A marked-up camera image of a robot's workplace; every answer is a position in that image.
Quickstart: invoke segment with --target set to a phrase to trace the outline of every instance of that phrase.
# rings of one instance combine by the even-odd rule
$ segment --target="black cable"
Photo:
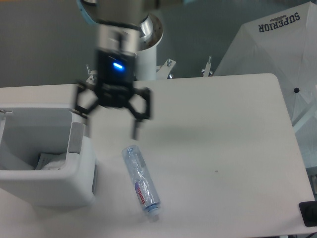
[[[311,233],[309,236],[305,237],[305,238],[311,238],[312,236],[314,236],[317,232]]]

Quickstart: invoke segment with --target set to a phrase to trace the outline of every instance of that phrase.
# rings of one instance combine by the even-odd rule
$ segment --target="metal bracket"
[[[204,72],[202,71],[203,77],[209,77],[210,74],[212,75],[212,72],[210,71],[210,68],[211,68],[211,56],[209,56],[209,60],[208,60],[208,62],[206,64]]]
[[[8,114],[8,113],[11,114],[11,113],[13,113],[13,111],[6,111],[6,110],[3,110],[3,109],[0,109],[0,113],[4,114],[4,117],[5,117],[6,114]]]
[[[157,67],[157,79],[171,78],[170,72],[176,65],[176,61],[168,59],[164,65]]]
[[[87,83],[90,83],[92,85],[95,85],[96,84],[96,77],[97,77],[97,70],[92,70],[90,71],[89,69],[89,65],[87,64],[86,65],[86,68],[87,68],[87,73],[88,73],[88,79],[86,80]]]

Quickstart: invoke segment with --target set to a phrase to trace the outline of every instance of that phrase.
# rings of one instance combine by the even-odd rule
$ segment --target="white umbrella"
[[[241,26],[214,75],[250,73],[275,74],[290,119],[300,114],[314,98],[312,90],[317,84],[317,5],[308,2]],[[317,120],[308,124],[317,126]],[[304,145],[317,134],[305,138],[303,132],[298,133],[305,162]],[[310,150],[317,152],[317,145]]]

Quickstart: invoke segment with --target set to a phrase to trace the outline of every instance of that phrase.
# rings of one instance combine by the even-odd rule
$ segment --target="robotic arm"
[[[95,85],[80,82],[77,87],[74,112],[87,118],[98,105],[127,108],[134,116],[132,138],[137,137],[139,124],[151,118],[151,90],[136,89],[135,60],[139,50],[139,27],[147,18],[147,11],[161,6],[182,3],[182,0],[78,0],[89,17],[98,23],[96,48],[97,82]],[[85,90],[94,91],[97,99],[88,108],[78,105],[79,95]],[[143,112],[137,112],[130,99],[139,95],[145,100]]]

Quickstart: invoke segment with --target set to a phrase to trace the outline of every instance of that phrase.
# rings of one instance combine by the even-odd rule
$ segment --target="gray floor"
[[[177,61],[174,75],[215,70],[241,24],[307,0],[201,0],[156,12],[164,25],[158,64]],[[0,87],[72,83],[94,67],[96,27],[75,0],[0,2]]]

